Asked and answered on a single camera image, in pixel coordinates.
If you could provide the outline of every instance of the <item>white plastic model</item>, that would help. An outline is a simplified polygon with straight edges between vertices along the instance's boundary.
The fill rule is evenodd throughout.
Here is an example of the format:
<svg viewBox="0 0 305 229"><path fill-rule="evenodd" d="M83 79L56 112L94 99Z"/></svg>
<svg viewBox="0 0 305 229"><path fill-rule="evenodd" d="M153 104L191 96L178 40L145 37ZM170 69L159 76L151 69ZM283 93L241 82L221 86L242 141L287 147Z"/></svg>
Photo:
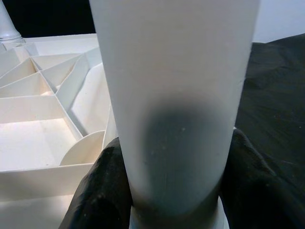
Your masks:
<svg viewBox="0 0 305 229"><path fill-rule="evenodd" d="M97 38L1 45L0 224L55 229L104 139L117 137Z"/></svg>

